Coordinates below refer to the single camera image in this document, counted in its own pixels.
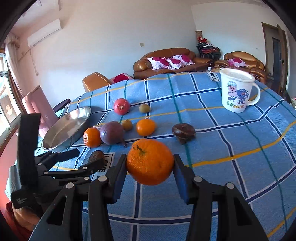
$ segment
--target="checkered fabric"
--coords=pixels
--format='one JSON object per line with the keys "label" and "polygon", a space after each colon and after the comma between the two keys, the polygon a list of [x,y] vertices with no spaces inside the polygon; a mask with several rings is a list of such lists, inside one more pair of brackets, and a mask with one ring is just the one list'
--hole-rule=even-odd
{"label": "checkered fabric", "polygon": [[[179,154],[185,165],[208,182],[238,187],[262,224],[270,241],[279,241],[296,216],[296,111],[262,83],[261,98],[242,113],[233,113],[221,103],[221,82],[211,81],[208,73],[161,74],[146,80],[128,80],[79,96],[64,111],[91,107],[90,125],[150,118],[157,129],[148,138],[165,143]],[[131,110],[125,116],[114,113],[113,103],[126,98]],[[150,105],[142,114],[139,105]],[[189,123],[196,138],[180,145],[171,128]],[[125,133],[127,148],[101,145],[88,148],[82,139],[78,158],[58,163],[52,170],[78,168],[99,149],[114,152],[116,163],[128,153],[140,136],[135,129]],[[88,240],[87,203],[83,208],[84,240]],[[127,175],[120,199],[108,205],[114,240],[180,241],[186,239],[192,205],[181,200],[173,174],[157,186],[141,185]],[[216,240],[217,204],[213,204],[212,236]]]}

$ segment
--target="window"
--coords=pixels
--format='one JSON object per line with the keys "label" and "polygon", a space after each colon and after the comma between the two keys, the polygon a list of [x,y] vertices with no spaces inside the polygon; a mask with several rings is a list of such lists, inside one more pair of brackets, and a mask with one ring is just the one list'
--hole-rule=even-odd
{"label": "window", "polygon": [[13,97],[5,54],[0,53],[0,135],[8,131],[21,114]]}

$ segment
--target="leather armchair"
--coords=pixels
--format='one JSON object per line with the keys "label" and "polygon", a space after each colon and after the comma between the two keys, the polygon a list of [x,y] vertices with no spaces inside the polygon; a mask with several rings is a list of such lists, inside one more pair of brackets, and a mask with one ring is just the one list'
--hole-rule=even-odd
{"label": "leather armchair", "polygon": [[82,80],[85,92],[90,92],[104,86],[110,85],[109,79],[100,73],[92,73]]}
{"label": "leather armchair", "polygon": [[[172,56],[180,55],[180,54],[187,55],[194,62],[194,64],[182,67],[180,69],[174,69],[174,70],[170,70],[170,69],[152,70],[152,65],[147,60],[148,58],[151,58],[151,57],[171,58]],[[207,70],[208,67],[213,65],[214,65],[213,60],[209,58],[198,58],[196,57],[196,54],[194,52],[186,48],[162,49],[162,50],[157,50],[157,51],[148,53],[144,55],[140,60],[138,60],[133,65],[133,70],[134,70],[133,76],[135,79],[143,80],[157,74],[176,74],[176,73],[181,73],[186,71],[191,71],[191,72],[205,71]]]}
{"label": "leather armchair", "polygon": [[[248,67],[230,66],[229,63],[227,62],[227,60],[232,59],[232,58],[242,59],[248,65]],[[216,67],[220,66],[220,67],[224,67],[224,68],[240,69],[242,71],[250,73],[251,75],[253,75],[255,77],[255,79],[259,80],[261,83],[266,84],[267,74],[264,71],[264,69],[265,69],[264,64],[260,60],[258,60],[256,57],[254,57],[253,55],[251,55],[249,53],[242,52],[242,51],[234,51],[231,53],[227,53],[224,55],[223,60],[217,60],[215,62],[215,66]]]}

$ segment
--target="pink floral pillow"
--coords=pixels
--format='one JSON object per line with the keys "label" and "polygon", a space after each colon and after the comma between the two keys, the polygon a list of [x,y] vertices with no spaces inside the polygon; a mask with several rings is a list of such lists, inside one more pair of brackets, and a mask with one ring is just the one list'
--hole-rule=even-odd
{"label": "pink floral pillow", "polygon": [[115,84],[115,83],[118,83],[118,82],[124,81],[124,80],[133,80],[133,78],[131,76],[129,76],[127,73],[123,73],[123,74],[119,74],[119,75],[111,78],[109,80],[109,82],[111,84]]}
{"label": "pink floral pillow", "polygon": [[184,63],[181,62],[181,60],[178,60],[176,58],[167,58],[167,62],[174,68],[174,69],[179,69],[185,66]]}
{"label": "pink floral pillow", "polygon": [[183,64],[185,64],[185,66],[190,65],[190,64],[194,64],[194,62],[185,54],[175,55],[172,58],[180,60]]}
{"label": "pink floral pillow", "polygon": [[235,67],[248,67],[246,63],[240,59],[240,58],[232,58],[227,60],[230,66],[235,66]]}
{"label": "pink floral pillow", "polygon": [[165,60],[165,58],[153,57],[153,58],[148,58],[148,60],[152,64],[153,70],[155,70],[155,69],[171,69],[171,70],[173,70],[174,69],[172,66],[170,66],[169,62],[167,62]]}

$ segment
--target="white mug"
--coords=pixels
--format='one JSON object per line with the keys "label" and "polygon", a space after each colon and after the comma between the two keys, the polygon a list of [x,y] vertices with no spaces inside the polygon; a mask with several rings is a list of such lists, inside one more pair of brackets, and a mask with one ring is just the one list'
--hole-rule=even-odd
{"label": "white mug", "polygon": [[[253,75],[238,69],[220,69],[222,105],[232,112],[243,112],[247,105],[254,105],[260,99],[260,89]],[[257,97],[249,101],[252,87],[258,90]]]}

